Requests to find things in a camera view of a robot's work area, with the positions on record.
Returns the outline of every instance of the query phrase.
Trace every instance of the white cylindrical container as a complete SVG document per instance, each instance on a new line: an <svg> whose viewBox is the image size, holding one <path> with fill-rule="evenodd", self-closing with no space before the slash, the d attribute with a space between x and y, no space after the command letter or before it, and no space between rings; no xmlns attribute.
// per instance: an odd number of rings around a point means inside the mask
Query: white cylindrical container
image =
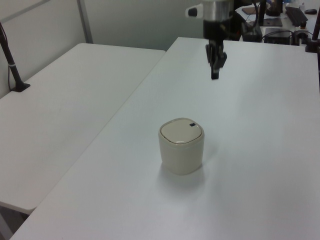
<svg viewBox="0 0 320 240"><path fill-rule="evenodd" d="M158 132L162 163L172 173L192 173L202 163L205 132L195 121L177 118L163 124Z"/></svg>

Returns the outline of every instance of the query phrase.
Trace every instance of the gray floor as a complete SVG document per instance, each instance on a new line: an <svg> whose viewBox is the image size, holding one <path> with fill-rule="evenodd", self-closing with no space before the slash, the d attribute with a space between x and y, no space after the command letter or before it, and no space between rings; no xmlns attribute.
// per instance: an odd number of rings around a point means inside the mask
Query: gray floor
<svg viewBox="0 0 320 240"><path fill-rule="evenodd" d="M0 218L2 225L0 226L0 240L9 240L9 236L20 228L28 215L0 206Z"/></svg>

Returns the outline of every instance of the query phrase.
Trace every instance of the container lid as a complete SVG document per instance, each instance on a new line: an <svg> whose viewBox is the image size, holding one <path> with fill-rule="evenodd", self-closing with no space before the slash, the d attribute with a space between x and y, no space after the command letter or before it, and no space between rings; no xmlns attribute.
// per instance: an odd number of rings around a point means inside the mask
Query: container lid
<svg viewBox="0 0 320 240"><path fill-rule="evenodd" d="M195 122L186 118L168 122L161 128L160 132L163 137L174 144L189 143L202 134L201 128Z"/></svg>

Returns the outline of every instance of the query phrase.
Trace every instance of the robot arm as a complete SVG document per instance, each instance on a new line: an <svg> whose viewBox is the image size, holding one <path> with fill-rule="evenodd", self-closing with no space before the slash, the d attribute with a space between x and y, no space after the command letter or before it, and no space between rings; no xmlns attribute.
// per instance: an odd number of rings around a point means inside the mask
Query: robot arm
<svg viewBox="0 0 320 240"><path fill-rule="evenodd" d="M203 0L201 4L187 8L187 17L203 18L203 37L209 40L205 46L211 79L219 78L219 70L227 60L223 41L228 37L234 0Z"/></svg>

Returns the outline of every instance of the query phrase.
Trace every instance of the white table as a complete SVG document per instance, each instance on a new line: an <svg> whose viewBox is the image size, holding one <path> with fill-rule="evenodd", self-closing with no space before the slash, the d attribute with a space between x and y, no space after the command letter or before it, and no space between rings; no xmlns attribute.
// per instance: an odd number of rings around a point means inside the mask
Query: white table
<svg viewBox="0 0 320 240"><path fill-rule="evenodd" d="M163 55L79 44L0 99L0 206L30 214Z"/></svg>
<svg viewBox="0 0 320 240"><path fill-rule="evenodd" d="M317 56L225 41L212 81L206 43L178 38L13 240L319 238ZM185 176L162 167L158 143L178 117L205 132Z"/></svg>

